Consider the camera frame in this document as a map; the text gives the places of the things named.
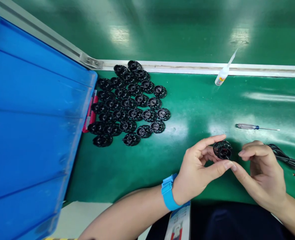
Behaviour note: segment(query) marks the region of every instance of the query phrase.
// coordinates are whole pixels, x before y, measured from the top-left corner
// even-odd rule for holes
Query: black wire
[[[284,162],[291,168],[295,170],[295,159],[287,156],[278,146],[275,144],[268,144],[268,146],[273,150],[277,160]]]

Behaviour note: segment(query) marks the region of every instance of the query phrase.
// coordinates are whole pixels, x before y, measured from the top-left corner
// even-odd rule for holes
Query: dark clothing
[[[170,213],[153,224],[146,240],[164,240]],[[295,239],[271,213],[260,206],[224,203],[191,205],[191,240]]]

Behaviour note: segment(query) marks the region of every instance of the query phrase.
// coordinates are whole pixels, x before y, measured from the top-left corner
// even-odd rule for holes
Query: white glue bottle
[[[224,82],[224,80],[226,79],[226,77],[228,76],[228,72],[230,71],[230,65],[231,65],[233,59],[235,58],[235,54],[236,54],[237,50],[238,49],[236,49],[235,53],[231,57],[231,59],[228,62],[227,66],[223,67],[222,70],[218,73],[218,75],[217,75],[217,77],[215,79],[215,84],[217,86],[221,86],[222,83]]]

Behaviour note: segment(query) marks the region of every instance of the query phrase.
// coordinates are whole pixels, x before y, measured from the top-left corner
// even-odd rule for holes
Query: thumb
[[[233,162],[230,160],[222,160],[218,161],[211,166],[205,168],[206,176],[208,179],[208,183],[213,181],[216,178],[222,176],[228,169],[233,166]]]
[[[236,167],[232,168],[232,171],[237,178],[237,180],[243,185],[248,193],[256,191],[257,183],[250,175],[245,171],[245,169],[236,162],[233,162]]]

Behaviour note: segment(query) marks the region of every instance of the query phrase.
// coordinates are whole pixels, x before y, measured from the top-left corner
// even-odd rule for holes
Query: black plastic part
[[[142,113],[143,113],[142,109],[139,109],[139,108],[130,109],[128,111],[128,117],[130,120],[133,120],[133,121],[141,121],[143,119]]]
[[[148,100],[147,105],[152,109],[152,110],[157,110],[160,109],[162,106],[162,101],[159,98],[152,97]]]
[[[125,89],[125,88],[117,88],[115,90],[115,95],[120,100],[130,97],[130,94],[128,93],[127,89]]]
[[[151,123],[150,128],[153,133],[161,133],[165,130],[165,123],[162,121],[154,121]]]
[[[127,121],[122,121],[120,123],[120,130],[123,132],[126,132],[126,133],[134,132],[135,129],[136,129],[136,122],[134,121],[127,120]]]
[[[107,135],[98,135],[93,139],[93,144],[97,147],[107,147],[111,145],[113,138]]]
[[[87,130],[92,134],[99,135],[104,133],[104,126],[104,122],[96,121],[95,123],[89,124]]]
[[[147,107],[148,105],[148,96],[144,94],[135,96],[134,100],[139,107]]]
[[[104,127],[104,134],[115,137],[121,134],[120,125],[118,123],[110,123]]]
[[[162,85],[157,85],[154,87],[154,94],[157,98],[165,98],[167,91]]]
[[[113,119],[118,122],[125,121],[128,119],[127,112],[122,109],[114,111],[112,116]]]
[[[149,136],[151,136],[152,132],[149,125],[142,125],[138,127],[138,129],[136,130],[136,134],[140,138],[148,138]]]
[[[93,104],[91,105],[91,110],[92,110],[93,112],[95,112],[96,114],[101,114],[101,113],[103,113],[103,112],[107,112],[107,111],[108,111],[108,110],[107,110],[107,107],[106,107],[105,104],[102,103],[102,102],[93,103]]]
[[[214,154],[220,159],[230,159],[232,156],[232,146],[228,141],[220,141],[214,143],[213,151]]]
[[[131,94],[132,96],[136,96],[142,93],[142,89],[138,84],[131,83],[127,87],[128,93]]]
[[[127,146],[135,146],[141,139],[136,135],[136,133],[131,132],[126,134],[122,140]]]
[[[107,78],[99,78],[97,80],[97,85],[104,91],[111,91],[113,89],[113,86],[110,84],[110,80]]]
[[[144,70],[141,70],[141,69],[139,69],[136,72],[134,72],[134,76],[140,82],[142,82],[144,80],[149,81],[151,79],[151,76],[148,74],[148,72],[146,72]]]
[[[132,98],[123,99],[121,101],[121,106],[126,110],[130,110],[136,107],[136,102]]]
[[[128,69],[129,69],[132,73],[135,73],[136,71],[138,71],[138,70],[142,70],[142,69],[143,69],[142,65],[139,64],[139,62],[137,62],[137,61],[133,61],[133,60],[129,61],[128,64],[127,64],[127,66],[128,66]]]
[[[152,83],[151,81],[143,81],[142,84],[141,84],[141,89],[143,92],[146,92],[146,93],[153,93],[153,89],[154,89],[154,83]]]
[[[115,122],[115,120],[113,119],[112,113],[111,112],[106,112],[106,113],[101,113],[98,116],[98,119],[102,122],[105,123],[112,123]]]
[[[105,105],[110,111],[115,111],[122,108],[121,101],[117,99],[108,99],[106,100]]]
[[[116,76],[123,78],[123,75],[125,73],[130,73],[130,70],[128,70],[128,68],[123,65],[115,65],[114,72],[115,72]]]
[[[154,122],[157,116],[154,110],[147,109],[142,113],[142,117],[146,122]]]
[[[119,77],[112,77],[110,79],[110,85],[113,88],[122,88],[122,87],[126,87],[126,83],[124,82],[123,79],[119,78]]]
[[[157,110],[157,117],[161,121],[167,121],[171,117],[171,113],[167,108],[160,108]]]
[[[107,91],[98,91],[97,96],[98,96],[98,99],[101,100],[102,102],[105,102],[106,100],[115,98],[114,93],[107,92]]]
[[[137,83],[137,80],[135,79],[133,73],[131,72],[126,72],[122,75],[122,78],[124,79],[124,81],[127,83],[127,84],[130,84],[130,83]]]

